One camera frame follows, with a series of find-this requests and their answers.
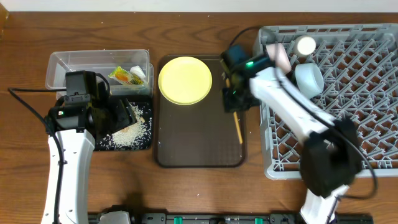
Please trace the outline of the green snack wrapper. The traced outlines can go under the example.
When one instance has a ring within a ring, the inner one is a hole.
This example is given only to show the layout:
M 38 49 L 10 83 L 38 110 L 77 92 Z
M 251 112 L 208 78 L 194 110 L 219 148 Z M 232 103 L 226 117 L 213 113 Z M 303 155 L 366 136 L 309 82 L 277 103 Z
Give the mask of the green snack wrapper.
M 145 80 L 142 81 L 139 77 L 131 74 L 130 70 L 125 70 L 120 66 L 117 66 L 108 77 L 122 85 L 143 85 L 145 83 Z

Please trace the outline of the yellow plate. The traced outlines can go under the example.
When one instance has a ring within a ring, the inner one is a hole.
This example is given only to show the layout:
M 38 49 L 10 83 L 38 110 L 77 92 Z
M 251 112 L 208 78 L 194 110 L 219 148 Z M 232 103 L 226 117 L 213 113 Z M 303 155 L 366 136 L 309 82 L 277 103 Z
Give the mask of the yellow plate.
M 209 94 L 213 77 L 200 59 L 182 56 L 168 61 L 160 70 L 159 90 L 176 105 L 193 105 Z

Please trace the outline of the light blue bowl with rice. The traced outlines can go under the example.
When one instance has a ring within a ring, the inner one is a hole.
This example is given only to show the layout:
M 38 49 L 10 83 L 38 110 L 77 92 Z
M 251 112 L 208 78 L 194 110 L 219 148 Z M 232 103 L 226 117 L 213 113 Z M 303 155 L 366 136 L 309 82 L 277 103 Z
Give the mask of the light blue bowl with rice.
M 322 73 L 314 63 L 297 65 L 295 68 L 295 80 L 299 91 L 308 99 L 321 94 L 323 91 Z

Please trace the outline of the pale green cup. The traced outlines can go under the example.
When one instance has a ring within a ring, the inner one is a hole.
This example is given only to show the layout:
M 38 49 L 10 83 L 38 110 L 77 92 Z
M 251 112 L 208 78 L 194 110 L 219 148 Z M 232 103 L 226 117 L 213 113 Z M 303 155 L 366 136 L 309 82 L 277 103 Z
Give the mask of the pale green cup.
M 295 39 L 294 53 L 299 57 L 308 56 L 316 49 L 317 43 L 313 37 L 302 35 Z

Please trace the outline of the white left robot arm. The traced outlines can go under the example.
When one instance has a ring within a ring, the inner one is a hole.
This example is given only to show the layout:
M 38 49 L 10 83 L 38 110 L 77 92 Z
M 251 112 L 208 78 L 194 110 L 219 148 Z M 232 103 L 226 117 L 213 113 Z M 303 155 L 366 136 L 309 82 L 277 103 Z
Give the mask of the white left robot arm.
M 50 170 L 42 223 L 88 223 L 90 163 L 97 140 L 134 123 L 128 100 L 110 97 L 78 101 L 63 96 L 44 118 Z

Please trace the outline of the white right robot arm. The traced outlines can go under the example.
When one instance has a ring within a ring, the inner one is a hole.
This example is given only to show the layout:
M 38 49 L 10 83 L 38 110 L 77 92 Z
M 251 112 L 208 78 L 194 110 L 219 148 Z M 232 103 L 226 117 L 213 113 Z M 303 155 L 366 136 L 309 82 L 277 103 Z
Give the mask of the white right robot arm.
M 279 60 L 223 52 L 221 64 L 230 81 L 223 89 L 224 108 L 235 112 L 265 103 L 277 113 L 302 146 L 299 172 L 307 195 L 301 217 L 305 223 L 330 223 L 362 170 L 357 129 L 352 120 L 335 119 L 303 96 L 277 65 Z

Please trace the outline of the grey dishwasher rack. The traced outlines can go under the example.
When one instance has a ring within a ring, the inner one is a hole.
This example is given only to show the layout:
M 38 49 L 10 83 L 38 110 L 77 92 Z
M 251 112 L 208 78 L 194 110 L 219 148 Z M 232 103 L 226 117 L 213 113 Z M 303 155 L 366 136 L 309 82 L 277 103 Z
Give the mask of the grey dishwasher rack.
M 312 54 L 294 53 L 297 37 L 317 43 Z M 315 63 L 324 90 L 313 102 L 338 119 L 349 117 L 358 127 L 366 156 L 361 177 L 397 175 L 397 25 L 333 24 L 268 26 L 259 30 L 253 53 L 283 44 L 292 66 Z

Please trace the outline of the clear plastic bin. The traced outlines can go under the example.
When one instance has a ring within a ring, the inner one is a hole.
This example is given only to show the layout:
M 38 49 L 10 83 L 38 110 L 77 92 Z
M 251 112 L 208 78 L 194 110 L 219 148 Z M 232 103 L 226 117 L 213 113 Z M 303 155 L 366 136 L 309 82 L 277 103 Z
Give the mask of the clear plastic bin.
M 123 85 L 109 77 L 116 67 L 130 71 L 136 66 L 145 74 L 145 81 L 141 85 Z M 80 70 L 102 74 L 109 81 L 112 95 L 153 95 L 154 70 L 150 64 L 149 52 L 145 49 L 54 52 L 49 58 L 45 87 L 65 88 L 65 74 Z

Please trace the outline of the brown serving tray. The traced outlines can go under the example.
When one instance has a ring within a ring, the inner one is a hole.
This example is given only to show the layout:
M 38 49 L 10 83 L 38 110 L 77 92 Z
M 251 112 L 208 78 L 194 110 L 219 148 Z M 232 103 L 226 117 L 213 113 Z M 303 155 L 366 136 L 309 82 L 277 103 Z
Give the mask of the brown serving tray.
M 233 114 L 223 107 L 225 86 L 219 55 L 197 55 L 210 69 L 213 84 L 198 103 L 181 106 L 157 95 L 153 155 L 163 168 L 238 167 L 246 158 L 244 115 L 238 114 L 243 144 Z

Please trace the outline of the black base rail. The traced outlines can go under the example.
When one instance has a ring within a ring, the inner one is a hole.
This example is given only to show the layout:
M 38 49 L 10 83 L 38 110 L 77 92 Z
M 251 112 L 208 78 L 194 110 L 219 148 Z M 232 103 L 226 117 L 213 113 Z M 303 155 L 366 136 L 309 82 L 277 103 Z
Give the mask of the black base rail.
M 88 223 L 99 223 L 102 213 L 89 213 Z M 130 215 L 131 223 L 142 224 L 288 224 L 305 223 L 299 213 L 271 213 L 271 214 L 167 214 L 167 213 L 145 213 L 136 216 Z M 370 215 L 339 215 L 330 223 L 334 224 L 373 224 L 374 220 Z

